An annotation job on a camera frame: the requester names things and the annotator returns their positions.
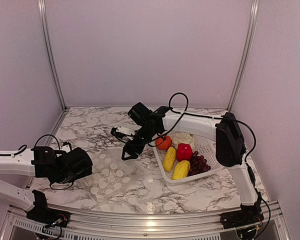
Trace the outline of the clear dotted zip bag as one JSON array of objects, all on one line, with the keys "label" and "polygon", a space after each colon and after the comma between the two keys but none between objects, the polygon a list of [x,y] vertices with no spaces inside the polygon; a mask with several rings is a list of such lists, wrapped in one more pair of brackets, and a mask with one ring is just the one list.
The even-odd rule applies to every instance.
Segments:
[{"label": "clear dotted zip bag", "polygon": [[123,161],[122,151],[117,147],[92,150],[88,155],[92,160],[92,174],[77,181],[83,193],[77,200],[104,204],[149,176],[138,159]]}]

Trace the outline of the red bell pepper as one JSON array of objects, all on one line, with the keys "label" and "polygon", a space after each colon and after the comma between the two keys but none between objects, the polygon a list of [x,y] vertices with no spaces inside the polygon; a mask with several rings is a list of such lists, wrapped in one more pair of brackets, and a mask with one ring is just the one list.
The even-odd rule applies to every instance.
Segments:
[{"label": "red bell pepper", "polygon": [[188,161],[193,155],[193,150],[190,144],[179,143],[176,150],[176,159],[181,161]]}]

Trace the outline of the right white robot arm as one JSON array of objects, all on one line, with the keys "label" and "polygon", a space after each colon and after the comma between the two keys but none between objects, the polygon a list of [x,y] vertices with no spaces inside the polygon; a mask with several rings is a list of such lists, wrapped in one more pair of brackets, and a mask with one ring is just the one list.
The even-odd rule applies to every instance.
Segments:
[{"label": "right white robot arm", "polygon": [[190,113],[187,110],[177,111],[170,104],[152,111],[138,102],[129,110],[128,115],[140,128],[138,130],[122,126],[117,128],[119,136],[128,139],[123,147],[122,160],[136,159],[147,144],[162,139],[172,131],[214,141],[216,160],[230,172],[241,205],[245,206],[238,212],[237,219],[242,224],[248,224],[257,216],[258,212],[254,205],[261,202],[262,196],[256,188],[253,170],[247,163],[249,151],[246,149],[240,129],[240,125],[243,125],[250,130],[249,125],[237,120],[231,112],[215,117]]}]

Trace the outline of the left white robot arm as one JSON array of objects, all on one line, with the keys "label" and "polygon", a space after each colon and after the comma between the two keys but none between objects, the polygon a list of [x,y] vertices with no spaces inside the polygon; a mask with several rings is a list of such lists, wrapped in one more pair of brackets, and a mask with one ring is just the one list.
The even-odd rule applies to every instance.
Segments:
[{"label": "left white robot arm", "polygon": [[[35,145],[22,145],[17,152],[0,151],[0,175],[21,175],[37,179],[46,178],[49,184],[72,185],[76,180],[92,174],[93,162],[88,153],[80,147],[72,148],[70,143],[57,149]],[[45,194],[37,190],[26,190],[0,179],[0,198],[15,207],[34,215],[43,223],[53,219]]]}]

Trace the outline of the orange mini pumpkin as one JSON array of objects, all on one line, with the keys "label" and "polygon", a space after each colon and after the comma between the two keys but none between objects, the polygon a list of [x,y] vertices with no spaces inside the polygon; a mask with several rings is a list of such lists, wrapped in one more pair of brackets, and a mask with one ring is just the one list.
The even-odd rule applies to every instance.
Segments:
[{"label": "orange mini pumpkin", "polygon": [[155,146],[159,150],[165,150],[167,151],[172,146],[172,139],[170,136],[164,136],[162,138],[159,138],[155,141]]}]

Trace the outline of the yellow corn left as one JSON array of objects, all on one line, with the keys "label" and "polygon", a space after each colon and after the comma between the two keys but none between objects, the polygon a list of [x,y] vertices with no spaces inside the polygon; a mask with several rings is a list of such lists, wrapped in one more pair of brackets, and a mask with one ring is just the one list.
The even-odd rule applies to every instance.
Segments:
[{"label": "yellow corn left", "polygon": [[174,147],[169,147],[163,159],[163,163],[162,163],[163,169],[166,172],[170,172],[173,168],[175,160],[176,160],[176,149]]}]

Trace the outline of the yellow corn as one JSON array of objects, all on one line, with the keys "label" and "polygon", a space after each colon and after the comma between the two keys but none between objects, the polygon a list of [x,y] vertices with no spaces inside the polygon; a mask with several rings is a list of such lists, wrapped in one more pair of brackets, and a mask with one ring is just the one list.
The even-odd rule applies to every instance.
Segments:
[{"label": "yellow corn", "polygon": [[174,168],[172,180],[179,180],[188,176],[191,164],[188,160],[180,161]]},{"label": "yellow corn", "polygon": [[173,168],[175,160],[176,160],[176,149],[174,147],[169,147],[163,159],[163,163],[162,163],[163,169],[166,172],[170,172]]}]

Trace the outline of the white cauliflower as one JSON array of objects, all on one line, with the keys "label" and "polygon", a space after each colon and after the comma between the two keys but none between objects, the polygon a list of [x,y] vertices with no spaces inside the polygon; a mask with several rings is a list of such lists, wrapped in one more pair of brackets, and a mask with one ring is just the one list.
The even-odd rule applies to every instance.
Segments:
[{"label": "white cauliflower", "polygon": [[185,132],[177,132],[172,136],[172,146],[176,149],[179,144],[188,144],[191,146],[191,149],[195,149],[195,139],[189,134]]}]

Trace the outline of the yellow corn right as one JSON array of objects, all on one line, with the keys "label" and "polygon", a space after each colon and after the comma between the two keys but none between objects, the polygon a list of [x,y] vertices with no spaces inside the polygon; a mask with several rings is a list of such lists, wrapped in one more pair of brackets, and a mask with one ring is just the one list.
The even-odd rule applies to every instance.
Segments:
[{"label": "yellow corn right", "polygon": [[188,176],[191,164],[188,160],[180,161],[174,168],[172,180],[179,180]]}]

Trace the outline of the purple grape bunch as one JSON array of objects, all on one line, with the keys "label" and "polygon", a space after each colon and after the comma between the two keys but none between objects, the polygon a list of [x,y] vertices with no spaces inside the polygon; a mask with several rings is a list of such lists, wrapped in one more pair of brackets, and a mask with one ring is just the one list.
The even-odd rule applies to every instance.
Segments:
[{"label": "purple grape bunch", "polygon": [[190,169],[188,176],[194,176],[202,173],[206,173],[211,170],[211,166],[208,165],[208,161],[203,155],[199,155],[198,151],[194,151],[190,162]]}]

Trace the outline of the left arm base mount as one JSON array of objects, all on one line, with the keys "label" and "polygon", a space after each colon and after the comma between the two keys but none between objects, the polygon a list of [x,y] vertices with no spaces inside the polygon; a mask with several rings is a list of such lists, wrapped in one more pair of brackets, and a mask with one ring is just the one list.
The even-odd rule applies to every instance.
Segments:
[{"label": "left arm base mount", "polygon": [[48,207],[46,195],[43,192],[33,190],[32,193],[34,195],[33,207],[26,212],[26,217],[45,224],[46,228],[56,225],[66,228],[69,223],[70,213]]}]

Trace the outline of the front aluminium rail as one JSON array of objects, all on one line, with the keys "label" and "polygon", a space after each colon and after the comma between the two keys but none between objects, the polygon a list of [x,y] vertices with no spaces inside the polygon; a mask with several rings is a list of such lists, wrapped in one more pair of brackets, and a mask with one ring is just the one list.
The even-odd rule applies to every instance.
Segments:
[{"label": "front aluminium rail", "polygon": [[[292,240],[278,201],[262,204],[264,220],[257,240]],[[197,213],[140,214],[116,213],[76,209],[50,204],[51,208],[70,213],[69,222],[62,230],[60,240],[240,240],[241,234],[253,224],[238,228],[224,229],[221,214],[239,208],[213,210]],[[58,236],[59,229],[43,230],[44,224],[29,220],[20,208],[10,206],[0,232],[0,240],[35,240],[37,235],[52,238]]]}]

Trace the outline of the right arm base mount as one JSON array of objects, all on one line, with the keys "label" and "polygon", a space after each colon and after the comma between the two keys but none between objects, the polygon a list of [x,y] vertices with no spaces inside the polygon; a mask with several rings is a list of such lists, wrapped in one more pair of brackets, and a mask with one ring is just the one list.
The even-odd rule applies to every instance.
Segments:
[{"label": "right arm base mount", "polygon": [[220,223],[224,229],[251,225],[263,220],[264,215],[259,204],[241,205],[240,210],[224,212],[220,215]]}]

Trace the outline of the left aluminium frame post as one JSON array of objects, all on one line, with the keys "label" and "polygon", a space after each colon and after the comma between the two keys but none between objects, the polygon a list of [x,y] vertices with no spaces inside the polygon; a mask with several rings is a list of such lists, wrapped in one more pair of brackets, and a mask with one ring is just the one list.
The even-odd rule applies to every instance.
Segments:
[{"label": "left aluminium frame post", "polygon": [[47,9],[46,9],[46,1],[38,0],[37,2],[38,2],[38,10],[39,10],[39,16],[41,21],[44,45],[46,49],[46,54],[49,63],[49,68],[52,75],[53,84],[55,87],[59,105],[62,111],[65,112],[67,110],[67,106],[64,99],[64,95],[62,93],[61,83],[59,80],[58,71],[57,71],[57,67],[53,55],[53,48],[52,48],[51,37],[49,32],[48,16],[47,16]]}]

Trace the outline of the aluminium frame post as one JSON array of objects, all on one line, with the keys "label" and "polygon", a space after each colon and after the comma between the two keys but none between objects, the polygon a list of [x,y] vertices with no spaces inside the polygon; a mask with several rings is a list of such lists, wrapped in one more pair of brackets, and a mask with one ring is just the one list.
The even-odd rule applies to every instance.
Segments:
[{"label": "aluminium frame post", "polygon": [[39,10],[39,16],[41,21],[44,45],[46,49],[46,54],[49,63],[49,68],[52,75],[53,84],[55,87],[59,105],[62,111],[65,112],[67,110],[67,106],[64,99],[64,95],[62,93],[61,83],[59,80],[58,71],[57,71],[57,67],[53,55],[53,48],[52,48],[51,37],[49,32],[48,16],[47,16],[47,9],[46,9],[46,1],[38,0],[37,2],[38,2],[38,10]]},{"label": "aluminium frame post", "polygon": [[230,99],[227,105],[227,110],[231,112],[234,109],[237,97],[239,95],[240,87],[244,79],[245,69],[247,66],[248,58],[252,48],[254,35],[256,31],[258,12],[259,12],[259,0],[252,0],[250,7],[249,20],[247,25],[246,37],[243,45],[242,55],[238,70],[235,77],[235,82],[231,91]]}]

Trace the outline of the right aluminium frame post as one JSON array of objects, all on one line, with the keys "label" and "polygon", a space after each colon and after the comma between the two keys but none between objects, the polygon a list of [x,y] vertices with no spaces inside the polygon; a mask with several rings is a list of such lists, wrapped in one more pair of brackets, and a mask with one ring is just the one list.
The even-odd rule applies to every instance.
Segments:
[{"label": "right aluminium frame post", "polygon": [[254,35],[256,31],[258,12],[259,12],[259,0],[252,0],[250,7],[249,20],[247,25],[246,37],[243,45],[242,55],[238,70],[235,77],[235,82],[231,91],[230,99],[227,105],[227,110],[231,112],[234,109],[237,97],[239,95],[240,87],[244,79],[245,69],[247,66],[248,58],[252,48]]}]

